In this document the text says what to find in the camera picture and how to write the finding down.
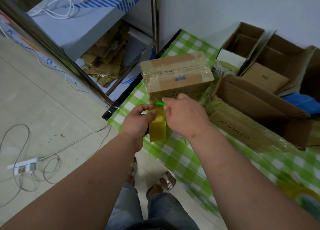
forearm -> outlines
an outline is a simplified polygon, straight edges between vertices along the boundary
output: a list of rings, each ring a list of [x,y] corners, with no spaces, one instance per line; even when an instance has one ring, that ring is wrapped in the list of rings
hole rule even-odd
[[[213,127],[190,140],[229,229],[318,229]]]
[[[136,146],[119,134],[1,229],[104,229]]]

hand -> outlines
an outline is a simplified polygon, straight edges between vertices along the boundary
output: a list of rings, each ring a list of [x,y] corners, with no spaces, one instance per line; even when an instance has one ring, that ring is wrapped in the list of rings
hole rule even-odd
[[[162,101],[167,125],[187,141],[212,127],[205,109],[186,94],[179,94],[178,99],[163,97]]]
[[[154,106],[152,104],[141,104],[133,108],[133,110],[126,116],[123,121],[119,134],[129,137],[136,142],[137,152],[140,151],[143,145],[143,138],[149,132],[148,124],[157,117],[155,110],[147,114],[141,114],[145,110],[151,110]]]

metal pole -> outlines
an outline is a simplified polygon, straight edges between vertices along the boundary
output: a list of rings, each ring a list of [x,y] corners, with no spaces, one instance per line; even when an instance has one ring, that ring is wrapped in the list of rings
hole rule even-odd
[[[112,100],[94,83],[93,80],[51,40],[51,38],[26,14],[14,0],[0,0],[0,13],[10,20],[10,26],[25,38],[32,46],[40,50],[57,66],[77,80],[111,106]]]
[[[152,33],[155,41],[155,53],[159,53],[159,12],[160,0],[151,0],[151,14],[152,14]]]

left hand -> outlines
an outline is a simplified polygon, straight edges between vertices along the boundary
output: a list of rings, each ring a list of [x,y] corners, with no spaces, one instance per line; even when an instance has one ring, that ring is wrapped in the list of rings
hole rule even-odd
[[[145,110],[153,109],[152,104],[141,104],[133,108],[133,110],[126,116],[120,129],[119,135],[130,137],[137,142],[137,152],[140,151],[143,145],[143,138],[147,132],[149,122],[157,117],[155,110],[147,114],[141,114]]]

sandal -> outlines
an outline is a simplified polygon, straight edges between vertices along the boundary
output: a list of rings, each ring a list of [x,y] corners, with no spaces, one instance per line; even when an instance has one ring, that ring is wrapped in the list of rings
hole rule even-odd
[[[129,171],[128,175],[133,178],[132,186],[134,187],[134,181],[136,180],[136,173],[137,173],[137,159],[136,159],[136,157],[133,157],[133,162],[131,163],[131,167],[133,168],[133,171]]]
[[[166,172],[164,175],[162,175],[162,177],[160,178],[160,180],[161,180],[161,179],[164,179],[164,180],[166,181],[168,189],[166,189],[166,188],[164,187],[164,185],[161,183],[160,180],[158,180],[158,182],[155,184],[155,185],[161,187],[162,192],[164,192],[165,194],[168,194],[168,193],[174,188],[174,186],[175,186],[175,184],[176,184],[176,182],[177,182],[177,180],[174,178],[174,183],[171,183],[171,181],[169,180],[169,178],[168,178],[168,176],[167,176],[168,173],[170,173],[170,172],[167,171],[167,172]],[[154,187],[154,185],[153,185],[150,189],[148,189],[148,191],[146,192],[146,198],[147,198],[148,200],[149,200],[149,192],[150,192],[150,190],[151,190],[153,187]]]

